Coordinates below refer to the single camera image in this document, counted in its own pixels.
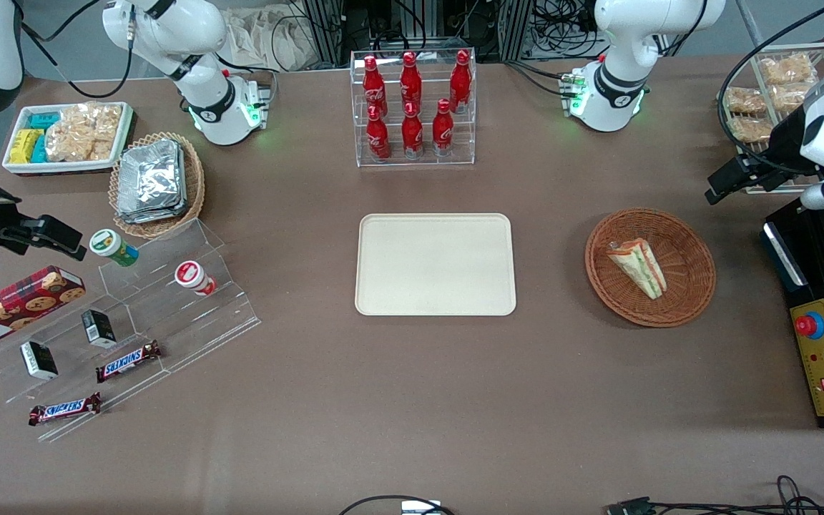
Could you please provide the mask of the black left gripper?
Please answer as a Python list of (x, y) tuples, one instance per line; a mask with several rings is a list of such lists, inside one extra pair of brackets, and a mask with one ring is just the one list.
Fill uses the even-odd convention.
[(707, 178), (705, 199), (716, 205), (734, 192), (774, 192), (791, 180), (821, 176), (820, 167), (801, 156), (803, 114), (789, 114), (764, 142), (747, 144), (747, 156), (733, 157)]

